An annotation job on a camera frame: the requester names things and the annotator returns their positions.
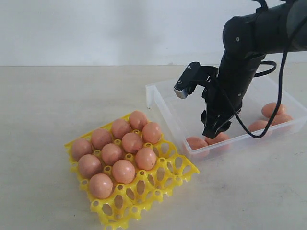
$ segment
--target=egg tray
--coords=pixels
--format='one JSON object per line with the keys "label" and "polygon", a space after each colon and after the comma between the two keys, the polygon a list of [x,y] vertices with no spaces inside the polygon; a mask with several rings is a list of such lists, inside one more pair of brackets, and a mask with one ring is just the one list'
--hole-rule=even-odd
{"label": "egg tray", "polygon": [[[128,121],[130,114],[127,114],[122,119]],[[113,122],[101,126],[111,133]],[[133,132],[142,136],[139,130]],[[81,136],[90,140],[92,132]],[[120,139],[113,141],[117,145],[121,145]],[[80,182],[79,188],[87,192],[90,200],[90,209],[98,214],[100,223],[104,225],[104,230],[116,230],[117,228],[126,229],[131,218],[141,219],[141,211],[148,211],[153,202],[163,202],[163,196],[171,196],[175,186],[181,186],[183,181],[188,182],[194,173],[199,174],[197,167],[192,164],[185,156],[179,155],[175,145],[164,139],[156,144],[144,143],[145,147],[153,149],[156,153],[156,165],[150,171],[140,170],[134,160],[134,155],[125,154],[125,159],[129,160],[136,169],[136,177],[130,184],[117,183],[112,174],[112,166],[104,164],[101,159],[101,152],[95,150],[93,154],[97,156],[102,165],[103,173],[110,176],[114,183],[114,191],[107,199],[95,199],[89,191],[89,180],[83,178],[78,172],[78,162],[75,162],[71,156],[71,145],[73,141],[65,144],[68,149],[67,153],[70,158],[71,171],[75,172],[77,179]]]}

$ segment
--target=yellow egg tray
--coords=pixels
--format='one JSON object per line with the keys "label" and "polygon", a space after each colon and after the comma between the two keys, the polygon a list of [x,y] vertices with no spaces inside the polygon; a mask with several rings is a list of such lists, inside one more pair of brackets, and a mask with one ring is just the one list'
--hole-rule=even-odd
{"label": "yellow egg tray", "polygon": [[[130,114],[122,119],[128,121]],[[113,122],[101,126],[111,132]],[[92,132],[81,136],[90,140]],[[114,143],[121,145],[121,140],[114,139]],[[199,174],[197,167],[192,164],[185,156],[179,155],[175,145],[164,139],[156,143],[145,143],[145,147],[152,148],[158,156],[156,165],[150,171],[140,170],[136,166],[134,155],[127,153],[125,159],[132,162],[136,168],[136,177],[130,184],[118,184],[115,182],[111,169],[112,166],[105,165],[101,159],[101,152],[94,151],[103,164],[103,173],[110,176],[114,182],[114,192],[107,199],[95,199],[90,193],[88,184],[89,180],[84,179],[77,170],[78,162],[71,157],[71,145],[73,141],[65,144],[68,149],[67,153],[70,158],[71,171],[75,172],[80,182],[79,188],[87,192],[90,200],[90,208],[92,212],[98,214],[100,223],[104,225],[104,230],[116,230],[117,228],[126,229],[131,218],[141,219],[141,211],[149,210],[154,201],[163,202],[163,196],[171,196],[175,186],[181,186],[183,181],[188,182],[194,173]]]}

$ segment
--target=plastic egg tray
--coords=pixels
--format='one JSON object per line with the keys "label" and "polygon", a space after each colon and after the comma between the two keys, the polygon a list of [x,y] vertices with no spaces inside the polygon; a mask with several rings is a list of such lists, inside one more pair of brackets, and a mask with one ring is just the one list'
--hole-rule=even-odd
{"label": "plastic egg tray", "polygon": [[[128,121],[129,115],[121,118]],[[112,124],[111,122],[100,128],[110,132]],[[142,133],[138,130],[133,132],[142,136]],[[91,134],[92,132],[81,136],[81,138],[90,140]],[[114,137],[113,140],[115,144],[121,145],[121,140],[114,139]],[[156,144],[144,143],[145,147],[152,148],[158,156],[156,165],[150,171],[138,169],[134,155],[125,154],[125,159],[132,162],[136,169],[136,177],[130,184],[116,183],[111,174],[112,166],[105,165],[101,159],[101,152],[95,150],[93,154],[102,162],[103,173],[110,176],[114,183],[114,192],[109,198],[95,199],[88,188],[89,180],[84,179],[78,173],[78,162],[75,162],[71,157],[72,143],[73,141],[65,144],[70,156],[71,170],[77,175],[80,182],[79,188],[87,192],[88,199],[91,202],[91,211],[98,214],[100,223],[104,225],[104,230],[126,229],[131,218],[140,220],[142,210],[148,211],[155,201],[161,203],[164,195],[172,195],[175,186],[181,186],[183,181],[188,182],[194,173],[200,173],[197,167],[185,156],[178,154],[175,145],[165,140],[164,136]]]}

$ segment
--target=table surface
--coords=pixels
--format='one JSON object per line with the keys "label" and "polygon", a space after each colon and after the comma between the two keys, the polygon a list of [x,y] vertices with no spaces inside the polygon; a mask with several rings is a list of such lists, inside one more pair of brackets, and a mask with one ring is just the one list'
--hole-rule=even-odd
{"label": "table surface", "polygon": [[[0,229],[101,230],[70,172],[64,144],[133,110],[145,84],[184,66],[0,68]],[[288,64],[284,89],[307,106],[307,65]],[[197,164],[200,174],[129,229],[306,230],[307,127]]]}

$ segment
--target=transparent plastic bin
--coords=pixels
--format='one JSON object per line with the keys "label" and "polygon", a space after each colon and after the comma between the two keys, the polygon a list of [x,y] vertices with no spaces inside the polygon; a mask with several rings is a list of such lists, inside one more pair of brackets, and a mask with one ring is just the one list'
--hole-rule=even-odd
{"label": "transparent plastic bin", "polygon": [[[192,95],[186,99],[180,99],[176,97],[173,90],[178,78],[146,85],[147,107],[151,108],[157,105],[172,133],[177,148],[193,163],[298,132],[306,123],[307,109],[290,94],[283,91],[282,103],[286,106],[286,113],[292,116],[292,121],[272,126],[268,131],[270,135],[256,139],[249,136],[237,119],[233,117],[232,124],[226,131],[226,134],[230,136],[229,140],[192,150],[186,139],[188,137],[204,138],[202,136],[204,125],[201,122],[201,114],[205,109],[205,100],[201,97],[203,87],[197,86]],[[262,115],[261,109],[267,103],[276,102],[277,95],[278,85],[269,75],[254,78],[243,98],[242,111],[239,114],[244,124],[248,127],[256,120],[268,120]],[[262,131],[259,130],[254,134],[260,134]]]}

